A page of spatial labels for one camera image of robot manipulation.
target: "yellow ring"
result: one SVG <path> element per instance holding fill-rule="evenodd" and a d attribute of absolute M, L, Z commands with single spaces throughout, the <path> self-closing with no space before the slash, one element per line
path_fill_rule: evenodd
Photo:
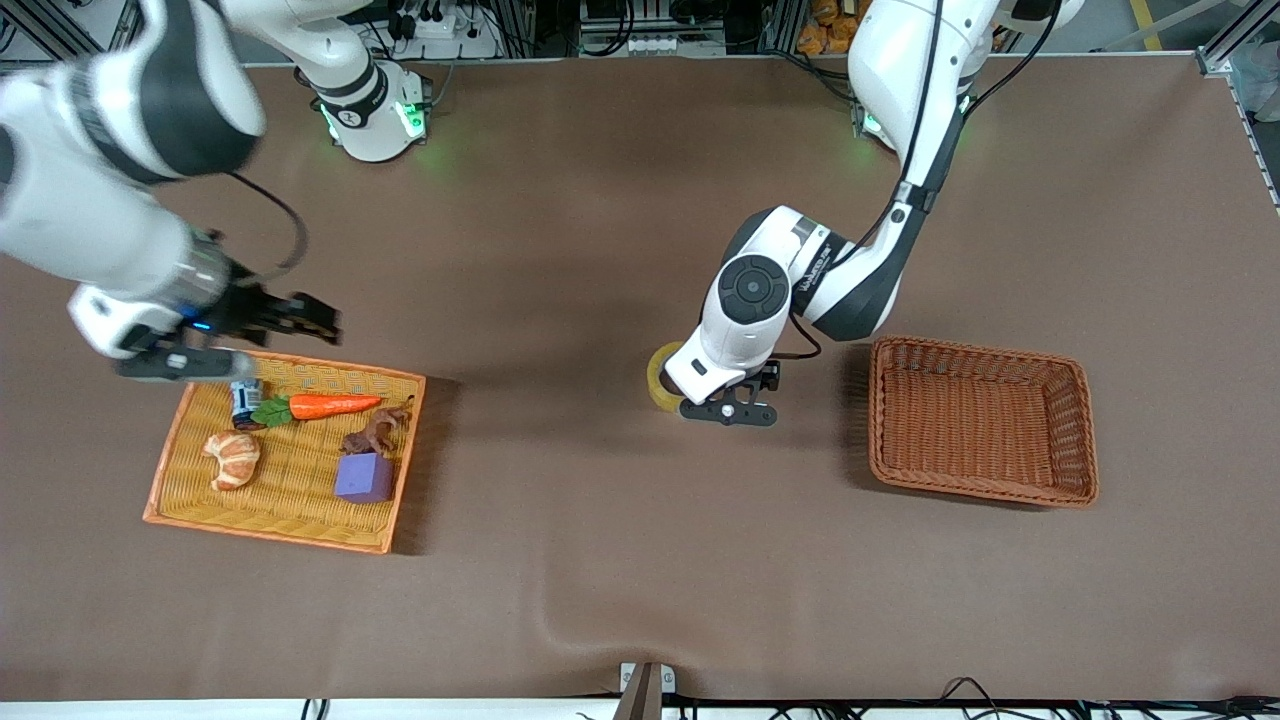
<path fill-rule="evenodd" d="M 653 357 L 649 359 L 649 369 L 645 373 L 646 379 L 649 380 L 649 398 L 653 400 L 654 405 L 657 405 L 666 413 L 675 413 L 676 410 L 678 410 L 680 401 L 684 400 L 684 397 L 675 395 L 669 392 L 667 388 L 662 387 L 662 379 L 660 379 L 662 366 L 668 357 L 671 357 L 672 355 L 676 354 L 677 350 L 680 350 L 680 346 L 682 345 L 685 343 L 668 342 L 667 345 L 659 347 L 658 351 L 653 354 Z"/>

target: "brown table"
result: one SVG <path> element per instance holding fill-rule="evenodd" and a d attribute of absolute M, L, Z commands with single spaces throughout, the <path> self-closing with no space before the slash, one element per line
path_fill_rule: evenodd
<path fill-rule="evenodd" d="M 347 325 L 275 347 L 451 380 L 399 553 L 145 525 L 180 388 L 114 378 L 70 284 L 5 261 L 0 697 L 558 696 L 649 659 L 717 697 L 1276 692 L 1280 222 L 1189 56 L 1043 59 L 983 106 L 886 327 L 1078 357 L 1087 511 L 877 483 L 865 346 L 785 368 L 772 430 L 649 404 L 748 214 L 858 233 L 887 197 L 893 159 L 796 69 L 467 67 L 384 165 L 330 147 L 287 70 L 253 79 L 247 174 L 314 234 L 274 288 Z M 227 179 L 161 196 L 241 259 L 288 250 Z"/>

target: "wicker basket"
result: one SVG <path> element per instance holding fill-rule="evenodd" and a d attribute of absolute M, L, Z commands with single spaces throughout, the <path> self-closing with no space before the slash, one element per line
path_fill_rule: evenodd
<path fill-rule="evenodd" d="M 891 486 L 1056 507 L 1098 497 L 1089 387 L 1069 357 L 882 337 L 869 427 L 872 471 Z"/>
<path fill-rule="evenodd" d="M 352 503 L 333 493 L 342 438 L 360 430 L 370 413 L 287 423 L 257 430 L 262 457 L 253 479 L 239 489 L 218 492 L 209 482 L 218 462 L 202 455 L 209 436 L 232 428 L 230 392 L 224 383 L 187 386 L 165 439 L 142 519 L 264 539 L 385 553 L 408 474 L 426 378 L 398 370 L 250 352 L 268 395 L 330 392 L 380 395 L 383 406 L 410 396 L 412 413 L 390 436 L 396 464 L 394 496 L 388 502 Z"/>

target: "carrot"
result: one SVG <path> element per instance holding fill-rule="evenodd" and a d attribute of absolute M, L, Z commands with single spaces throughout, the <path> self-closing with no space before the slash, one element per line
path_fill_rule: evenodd
<path fill-rule="evenodd" d="M 376 395 L 293 395 L 264 400 L 253 411 L 253 420 L 269 428 L 291 420 L 319 420 L 333 415 L 360 413 L 381 402 Z"/>

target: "purple block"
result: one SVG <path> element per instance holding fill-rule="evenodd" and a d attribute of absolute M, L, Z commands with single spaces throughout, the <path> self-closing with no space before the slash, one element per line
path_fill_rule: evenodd
<path fill-rule="evenodd" d="M 376 452 L 344 455 L 338 461 L 333 493 L 349 502 L 383 502 L 392 498 L 392 461 Z"/>

